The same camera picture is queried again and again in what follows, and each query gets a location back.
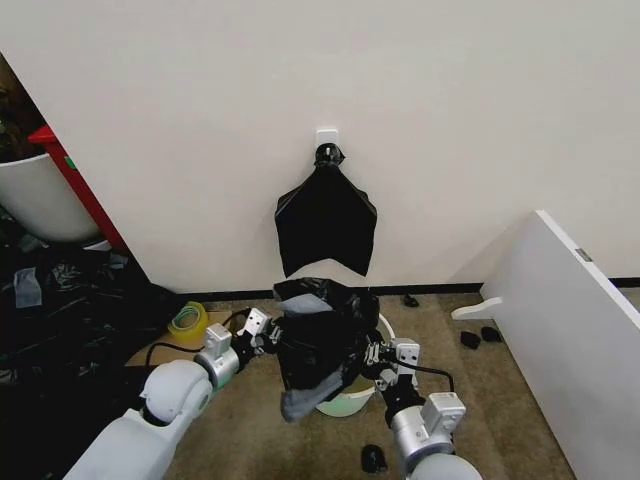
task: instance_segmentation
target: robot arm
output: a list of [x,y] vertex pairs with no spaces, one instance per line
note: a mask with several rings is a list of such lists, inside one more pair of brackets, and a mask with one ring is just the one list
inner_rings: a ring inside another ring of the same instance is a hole
[[98,435],[65,476],[67,480],[162,478],[176,445],[215,393],[256,355],[271,317],[252,309],[236,335],[220,324],[207,328],[194,361],[159,365],[140,394],[141,411],[128,409]]
[[[252,309],[244,327],[232,335],[223,325],[207,328],[204,349],[194,361],[158,366],[145,383],[142,411],[133,409],[111,422],[65,477],[75,479],[158,479],[173,459],[176,445],[215,393],[255,356],[272,352],[279,327]],[[412,480],[481,480],[465,460],[452,455],[451,433],[466,411],[453,392],[420,397],[414,371],[420,346],[409,339],[374,344],[366,367],[387,404],[385,418]]]
[[454,392],[422,398],[415,370],[395,363],[416,366],[419,353],[413,340],[394,338],[388,346],[370,347],[367,355],[370,367],[383,365],[376,387],[387,405],[385,419],[404,473],[411,480],[482,480],[469,462],[454,455],[451,434],[466,413],[464,404]]

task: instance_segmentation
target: black plastic pile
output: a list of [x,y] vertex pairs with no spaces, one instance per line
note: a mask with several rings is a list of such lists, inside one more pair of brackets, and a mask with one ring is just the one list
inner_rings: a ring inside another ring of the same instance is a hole
[[[0,477],[61,478],[132,406],[144,372],[124,363],[184,299],[151,284],[134,259],[25,253],[11,228],[0,220]],[[15,272],[34,267],[41,305],[16,308]]]

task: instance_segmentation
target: yellow tape roll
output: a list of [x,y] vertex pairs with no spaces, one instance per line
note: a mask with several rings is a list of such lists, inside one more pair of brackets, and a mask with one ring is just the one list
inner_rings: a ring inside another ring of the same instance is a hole
[[182,310],[173,317],[167,328],[177,338],[191,340],[202,337],[209,323],[204,306],[198,302],[187,302]]

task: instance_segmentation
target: carpet floor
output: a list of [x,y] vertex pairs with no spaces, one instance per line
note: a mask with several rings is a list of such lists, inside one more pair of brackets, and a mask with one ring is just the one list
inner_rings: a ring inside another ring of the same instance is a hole
[[[402,297],[380,297],[381,311],[396,336],[421,345],[421,365],[450,371],[467,415],[455,433],[458,455],[485,480],[573,479],[562,451],[504,343],[482,342],[477,350],[460,344],[462,330],[480,334],[492,321],[454,322],[454,309],[481,301],[478,294],[417,295],[418,308]],[[210,310],[248,306],[279,315],[272,300],[216,302]],[[445,391],[447,383],[418,373],[423,396]],[[313,412],[288,424],[280,415],[283,390],[275,357],[255,359],[225,386],[196,419],[178,446],[166,478],[178,479],[365,479],[360,451],[379,445],[389,471],[376,478],[402,478],[385,405],[378,394],[357,414],[331,418]]]

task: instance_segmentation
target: white trash can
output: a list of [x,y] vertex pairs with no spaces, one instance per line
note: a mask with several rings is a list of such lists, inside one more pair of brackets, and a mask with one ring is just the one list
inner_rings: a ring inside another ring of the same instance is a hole
[[45,242],[86,244],[101,236],[47,153],[0,163],[0,205]]

